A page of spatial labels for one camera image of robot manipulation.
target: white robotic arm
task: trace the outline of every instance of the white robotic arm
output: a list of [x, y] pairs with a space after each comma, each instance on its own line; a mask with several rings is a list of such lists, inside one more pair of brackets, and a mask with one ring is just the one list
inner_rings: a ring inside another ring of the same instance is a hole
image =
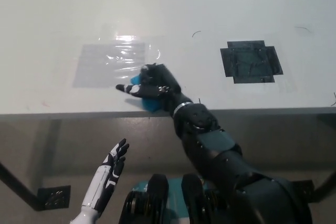
[[94, 224], [104, 212], [124, 167], [129, 144], [120, 141], [98, 167], [82, 203], [81, 212], [71, 224]]

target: black metal bracket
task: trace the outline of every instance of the black metal bracket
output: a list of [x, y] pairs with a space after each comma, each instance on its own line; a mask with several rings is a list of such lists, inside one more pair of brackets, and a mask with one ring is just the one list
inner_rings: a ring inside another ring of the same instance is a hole
[[70, 186], [40, 188], [36, 196], [1, 163], [0, 180], [35, 211], [69, 207]]

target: robot finger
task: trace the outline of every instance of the robot finger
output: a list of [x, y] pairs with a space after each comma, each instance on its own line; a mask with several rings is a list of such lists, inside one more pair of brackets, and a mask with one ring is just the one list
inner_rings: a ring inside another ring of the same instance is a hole
[[116, 89], [131, 94], [134, 97], [146, 99], [158, 99], [167, 91], [167, 87], [158, 87], [151, 85], [122, 85], [118, 84]]
[[127, 149], [130, 147], [130, 144], [126, 144], [124, 146], [122, 146], [119, 150], [118, 150], [118, 157], [122, 157], [123, 155], [126, 154]]
[[117, 155], [117, 153], [119, 152], [119, 149], [123, 147], [125, 143], [126, 143], [126, 138], [121, 140], [118, 144], [115, 145], [115, 147], [113, 147], [113, 149], [110, 151], [113, 157]]

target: blue object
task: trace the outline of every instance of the blue object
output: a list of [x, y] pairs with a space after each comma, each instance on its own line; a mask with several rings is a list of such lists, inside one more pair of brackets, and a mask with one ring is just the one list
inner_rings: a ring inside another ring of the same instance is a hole
[[[140, 83], [140, 76], [135, 76], [131, 79], [131, 84], [133, 85], [139, 85]], [[161, 109], [162, 105], [158, 100], [152, 100], [152, 99], [142, 99], [142, 105], [145, 108], [145, 110], [149, 112], [155, 112], [159, 109]]]
[[[208, 189], [207, 183], [201, 179], [203, 188]], [[168, 179], [169, 192], [164, 216], [164, 224], [189, 223], [189, 214], [182, 192], [182, 178]], [[133, 191], [147, 191], [148, 181], [141, 181], [133, 187]]]

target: floor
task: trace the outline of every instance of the floor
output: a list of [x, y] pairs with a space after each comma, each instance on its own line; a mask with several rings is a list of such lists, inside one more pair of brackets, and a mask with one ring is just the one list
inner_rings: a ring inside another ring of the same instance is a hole
[[[220, 124], [241, 145], [245, 159], [269, 174], [313, 179], [335, 169], [336, 131], [315, 116], [230, 114]], [[0, 183], [0, 223], [69, 223], [79, 212], [92, 176], [122, 138], [130, 143], [117, 189], [99, 224], [118, 223], [129, 190], [153, 173], [178, 177], [193, 171], [170, 118], [12, 121], [0, 123], [0, 161], [26, 186], [71, 185], [68, 209], [34, 212]], [[334, 223], [336, 197], [312, 204], [316, 224]]]

